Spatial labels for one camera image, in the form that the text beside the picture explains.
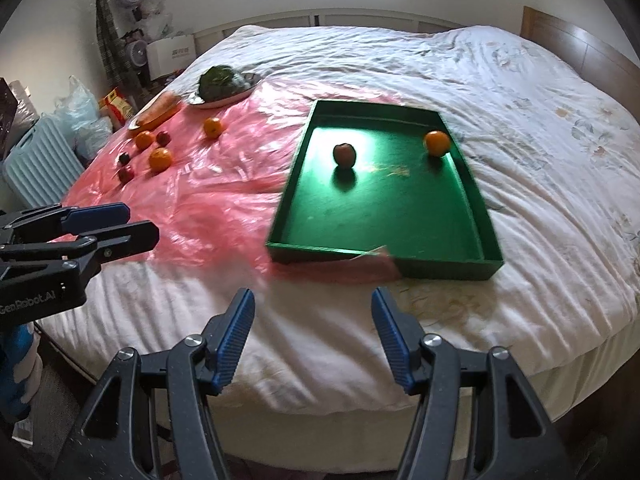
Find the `white grey plastic bag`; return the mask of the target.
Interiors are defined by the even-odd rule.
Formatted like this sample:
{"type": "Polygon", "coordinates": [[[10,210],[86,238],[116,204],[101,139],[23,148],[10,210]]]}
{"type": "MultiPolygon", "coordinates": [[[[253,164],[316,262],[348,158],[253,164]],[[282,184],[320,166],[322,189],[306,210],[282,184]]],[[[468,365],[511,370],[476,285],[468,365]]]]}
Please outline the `white grey plastic bag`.
{"type": "Polygon", "coordinates": [[[101,116],[93,122],[82,122],[75,132],[77,154],[85,160],[93,160],[107,144],[113,133],[111,119],[101,116]]]}

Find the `large bumpy orange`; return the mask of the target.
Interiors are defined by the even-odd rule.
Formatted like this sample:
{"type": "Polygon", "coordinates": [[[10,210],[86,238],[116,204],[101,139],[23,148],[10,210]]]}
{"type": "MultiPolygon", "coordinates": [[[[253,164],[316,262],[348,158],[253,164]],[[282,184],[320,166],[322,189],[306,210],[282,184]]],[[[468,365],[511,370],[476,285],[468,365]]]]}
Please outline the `large bumpy orange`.
{"type": "Polygon", "coordinates": [[[168,148],[154,148],[148,158],[149,168],[153,174],[160,174],[167,170],[173,162],[174,158],[168,148]]]}

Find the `grey printed bag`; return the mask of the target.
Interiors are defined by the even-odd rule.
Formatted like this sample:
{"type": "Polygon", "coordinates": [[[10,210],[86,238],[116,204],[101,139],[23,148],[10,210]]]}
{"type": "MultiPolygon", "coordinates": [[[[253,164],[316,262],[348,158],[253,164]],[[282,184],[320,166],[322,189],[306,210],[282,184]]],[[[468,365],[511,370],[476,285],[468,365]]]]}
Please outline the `grey printed bag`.
{"type": "Polygon", "coordinates": [[[1,159],[6,159],[15,144],[38,122],[39,114],[18,81],[1,79],[1,159]]]}

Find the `translucent blue plastic bag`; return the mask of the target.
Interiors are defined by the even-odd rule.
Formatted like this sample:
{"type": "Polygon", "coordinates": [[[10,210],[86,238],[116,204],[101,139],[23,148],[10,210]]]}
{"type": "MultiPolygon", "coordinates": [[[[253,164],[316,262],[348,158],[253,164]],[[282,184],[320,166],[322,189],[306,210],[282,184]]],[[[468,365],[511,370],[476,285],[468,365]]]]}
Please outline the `translucent blue plastic bag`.
{"type": "Polygon", "coordinates": [[[68,95],[54,99],[54,114],[72,131],[87,127],[101,117],[96,97],[74,75],[68,77],[68,95]]]}

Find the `small red apple far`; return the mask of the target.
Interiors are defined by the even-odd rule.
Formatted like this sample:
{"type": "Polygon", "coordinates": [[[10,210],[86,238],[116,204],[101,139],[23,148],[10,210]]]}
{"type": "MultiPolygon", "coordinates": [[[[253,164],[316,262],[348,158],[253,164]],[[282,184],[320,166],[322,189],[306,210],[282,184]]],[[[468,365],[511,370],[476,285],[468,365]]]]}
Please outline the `small red apple far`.
{"type": "Polygon", "coordinates": [[[171,135],[165,130],[159,131],[155,135],[155,142],[160,148],[167,148],[171,142],[171,135]]]}

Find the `pink plastic sheet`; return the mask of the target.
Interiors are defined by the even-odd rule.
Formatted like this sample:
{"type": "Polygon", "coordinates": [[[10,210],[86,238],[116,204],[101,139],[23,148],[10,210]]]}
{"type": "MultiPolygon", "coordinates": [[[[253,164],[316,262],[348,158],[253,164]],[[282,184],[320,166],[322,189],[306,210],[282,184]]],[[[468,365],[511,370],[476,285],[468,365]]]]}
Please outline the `pink plastic sheet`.
{"type": "Polygon", "coordinates": [[[239,104],[217,112],[226,130],[206,139],[209,110],[183,106],[163,127],[174,162],[160,174],[149,168],[126,129],[111,136],[63,203],[88,207],[123,202],[132,220],[151,220],[160,242],[143,255],[149,263],[217,272],[242,266],[261,278],[364,284],[397,280],[383,246],[334,262],[280,264],[266,248],[273,216],[288,180],[312,104],[318,100],[397,103],[391,93],[352,84],[270,77],[239,104]],[[136,176],[122,185],[118,156],[128,153],[136,176]]]}

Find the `orange yellow rice bag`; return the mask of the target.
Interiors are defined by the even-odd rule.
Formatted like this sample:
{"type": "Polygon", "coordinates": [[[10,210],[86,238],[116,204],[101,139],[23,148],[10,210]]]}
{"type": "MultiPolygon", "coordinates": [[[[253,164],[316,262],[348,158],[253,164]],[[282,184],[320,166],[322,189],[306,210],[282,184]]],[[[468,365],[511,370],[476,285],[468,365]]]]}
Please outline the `orange yellow rice bag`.
{"type": "Polygon", "coordinates": [[[122,128],[134,117],[134,108],[117,88],[99,100],[100,113],[110,118],[114,130],[122,128]]]}

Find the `carrot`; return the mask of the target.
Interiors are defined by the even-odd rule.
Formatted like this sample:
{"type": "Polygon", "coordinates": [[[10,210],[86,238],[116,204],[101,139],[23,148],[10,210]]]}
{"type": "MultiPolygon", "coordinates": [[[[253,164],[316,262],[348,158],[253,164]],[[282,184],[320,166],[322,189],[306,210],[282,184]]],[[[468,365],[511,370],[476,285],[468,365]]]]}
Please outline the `carrot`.
{"type": "Polygon", "coordinates": [[[144,125],[152,122],[152,120],[160,117],[168,110],[172,110],[176,105],[180,103],[180,96],[172,91],[164,91],[160,93],[154,101],[145,110],[138,115],[136,119],[136,125],[143,127],[144,125]]]}

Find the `orange oval plate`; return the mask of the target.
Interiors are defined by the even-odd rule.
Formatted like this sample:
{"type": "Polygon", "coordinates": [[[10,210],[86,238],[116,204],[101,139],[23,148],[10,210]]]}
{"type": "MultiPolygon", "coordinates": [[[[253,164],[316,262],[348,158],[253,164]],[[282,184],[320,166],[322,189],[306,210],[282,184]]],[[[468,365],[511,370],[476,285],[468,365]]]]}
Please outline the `orange oval plate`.
{"type": "Polygon", "coordinates": [[[153,130],[166,122],[180,110],[181,98],[174,92],[165,91],[159,94],[152,102],[129,123],[129,131],[153,130]]]}

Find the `white round plate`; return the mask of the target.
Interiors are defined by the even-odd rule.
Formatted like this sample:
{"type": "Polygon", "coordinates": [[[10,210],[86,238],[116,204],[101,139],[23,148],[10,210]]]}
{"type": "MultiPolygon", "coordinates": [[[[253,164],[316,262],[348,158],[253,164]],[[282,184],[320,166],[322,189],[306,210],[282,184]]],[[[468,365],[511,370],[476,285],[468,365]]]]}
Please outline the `white round plate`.
{"type": "Polygon", "coordinates": [[[239,103],[248,98],[262,81],[262,76],[256,73],[243,72],[241,76],[245,80],[244,86],[240,84],[233,89],[220,90],[217,94],[208,92],[204,99],[197,91],[193,91],[186,98],[186,104],[199,110],[216,110],[229,105],[239,103]]]}

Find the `hanging plaid scarf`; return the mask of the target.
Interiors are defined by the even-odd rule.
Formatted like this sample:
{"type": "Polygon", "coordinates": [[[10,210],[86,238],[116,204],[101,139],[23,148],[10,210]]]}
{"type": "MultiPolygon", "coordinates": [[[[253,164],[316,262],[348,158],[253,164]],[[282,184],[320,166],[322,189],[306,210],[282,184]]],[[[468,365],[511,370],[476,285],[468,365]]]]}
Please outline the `hanging plaid scarf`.
{"type": "Polygon", "coordinates": [[[96,41],[98,42],[106,79],[111,88],[133,94],[130,64],[122,40],[117,35],[113,14],[107,0],[96,0],[96,41]]]}

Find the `green rectangular tray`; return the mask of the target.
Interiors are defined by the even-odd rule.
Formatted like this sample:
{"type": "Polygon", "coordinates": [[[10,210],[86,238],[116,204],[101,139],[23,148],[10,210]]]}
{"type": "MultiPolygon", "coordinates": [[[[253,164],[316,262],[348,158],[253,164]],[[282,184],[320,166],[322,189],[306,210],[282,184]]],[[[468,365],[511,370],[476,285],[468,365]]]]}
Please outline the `green rectangular tray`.
{"type": "Polygon", "coordinates": [[[491,278],[503,255],[483,196],[456,142],[427,155],[433,130],[448,130],[434,110],[315,102],[266,240],[271,259],[338,261],[383,246],[406,278],[491,278]],[[350,169],[334,162],[341,143],[357,152],[350,169]]]}

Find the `green leafy vegetable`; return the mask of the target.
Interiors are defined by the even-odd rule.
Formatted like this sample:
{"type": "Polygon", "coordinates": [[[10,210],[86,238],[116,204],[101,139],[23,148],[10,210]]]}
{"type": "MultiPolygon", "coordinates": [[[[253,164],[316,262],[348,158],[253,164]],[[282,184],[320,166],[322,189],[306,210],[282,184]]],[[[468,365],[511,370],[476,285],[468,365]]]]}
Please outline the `green leafy vegetable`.
{"type": "Polygon", "coordinates": [[[245,84],[240,72],[228,65],[215,65],[201,74],[198,81],[198,93],[207,99],[208,92],[217,94],[220,90],[233,89],[240,84],[242,86],[245,84]]]}

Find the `white cardboard box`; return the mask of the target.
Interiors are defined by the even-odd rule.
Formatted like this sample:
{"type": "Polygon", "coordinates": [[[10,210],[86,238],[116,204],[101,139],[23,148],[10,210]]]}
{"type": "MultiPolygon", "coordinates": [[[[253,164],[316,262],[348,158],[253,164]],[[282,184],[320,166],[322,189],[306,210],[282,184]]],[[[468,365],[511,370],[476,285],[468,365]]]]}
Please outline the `white cardboard box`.
{"type": "Polygon", "coordinates": [[[184,70],[195,59],[192,35],[180,35],[156,40],[146,45],[149,73],[152,80],[184,70]]]}

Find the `white floral bed sheet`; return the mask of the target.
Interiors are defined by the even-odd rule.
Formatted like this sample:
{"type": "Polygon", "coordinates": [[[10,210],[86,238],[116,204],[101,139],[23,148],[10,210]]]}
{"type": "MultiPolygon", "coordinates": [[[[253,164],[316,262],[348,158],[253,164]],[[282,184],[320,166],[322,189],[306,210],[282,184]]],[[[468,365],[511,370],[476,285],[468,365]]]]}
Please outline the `white floral bed sheet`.
{"type": "Polygon", "coordinates": [[[41,325],[91,375],[119,348],[165,350],[241,287],[257,315],[221,403],[293,416],[410,408],[370,315],[376,286],[430,332],[508,348],[552,417],[595,392],[639,348],[639,126],[544,48],[495,27],[418,35],[380,28],[244,26],[171,85],[189,94],[228,65],[262,76],[352,84],[434,110],[461,148],[503,254],[484,282],[338,284],[113,262],[87,303],[41,325]]]}

